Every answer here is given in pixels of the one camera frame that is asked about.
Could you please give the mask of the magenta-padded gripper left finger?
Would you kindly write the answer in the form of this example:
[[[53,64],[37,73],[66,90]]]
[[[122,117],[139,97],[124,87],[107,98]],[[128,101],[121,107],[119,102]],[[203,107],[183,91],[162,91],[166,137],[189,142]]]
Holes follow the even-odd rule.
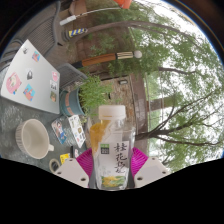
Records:
[[[78,186],[88,188],[92,171],[92,149],[88,149],[77,158],[68,158],[54,174]]]

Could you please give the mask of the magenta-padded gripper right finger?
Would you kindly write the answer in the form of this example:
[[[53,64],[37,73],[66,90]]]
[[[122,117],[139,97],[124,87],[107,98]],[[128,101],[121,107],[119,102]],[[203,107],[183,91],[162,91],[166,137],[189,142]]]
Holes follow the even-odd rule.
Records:
[[[131,173],[136,188],[141,188],[169,175],[169,171],[157,157],[148,157],[137,148],[131,157]]]

